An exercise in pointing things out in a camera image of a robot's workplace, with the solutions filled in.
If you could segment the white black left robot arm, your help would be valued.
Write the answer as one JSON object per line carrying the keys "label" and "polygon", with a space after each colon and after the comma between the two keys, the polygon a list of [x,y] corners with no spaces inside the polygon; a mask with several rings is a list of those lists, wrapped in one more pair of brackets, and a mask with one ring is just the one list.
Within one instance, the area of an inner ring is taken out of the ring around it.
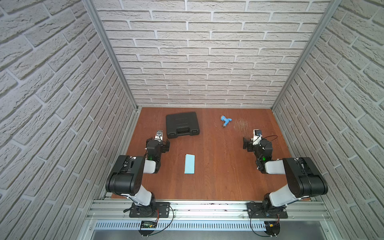
{"label": "white black left robot arm", "polygon": [[142,185],[143,175],[158,173],[161,156],[169,149],[169,140],[151,138],[144,156],[120,155],[107,177],[106,191],[132,200],[137,207],[154,207],[155,196]]}

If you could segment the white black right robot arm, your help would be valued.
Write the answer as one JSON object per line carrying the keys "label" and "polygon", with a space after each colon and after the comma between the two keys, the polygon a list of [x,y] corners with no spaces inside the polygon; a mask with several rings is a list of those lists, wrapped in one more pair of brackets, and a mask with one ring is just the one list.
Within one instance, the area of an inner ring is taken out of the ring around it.
{"label": "white black right robot arm", "polygon": [[269,215],[272,210],[283,210],[299,200],[326,195],[328,183],[309,157],[272,159],[272,142],[262,136],[243,138],[243,149],[254,153],[257,169],[262,174],[284,175],[287,184],[265,195],[260,210]]}

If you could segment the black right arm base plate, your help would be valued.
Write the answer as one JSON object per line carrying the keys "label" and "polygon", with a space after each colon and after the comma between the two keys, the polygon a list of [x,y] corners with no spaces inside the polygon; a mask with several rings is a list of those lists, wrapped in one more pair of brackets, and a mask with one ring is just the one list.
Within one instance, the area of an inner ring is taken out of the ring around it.
{"label": "black right arm base plate", "polygon": [[259,219],[287,219],[286,207],[274,207],[270,204],[259,202],[246,203],[249,218]]}

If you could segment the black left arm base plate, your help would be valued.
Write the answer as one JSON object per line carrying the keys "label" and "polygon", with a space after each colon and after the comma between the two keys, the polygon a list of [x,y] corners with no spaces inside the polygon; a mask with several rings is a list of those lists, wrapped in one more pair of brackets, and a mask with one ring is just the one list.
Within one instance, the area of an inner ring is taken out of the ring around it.
{"label": "black left arm base plate", "polygon": [[170,214],[169,202],[155,202],[146,207],[132,204],[128,209],[130,218],[168,218]]}

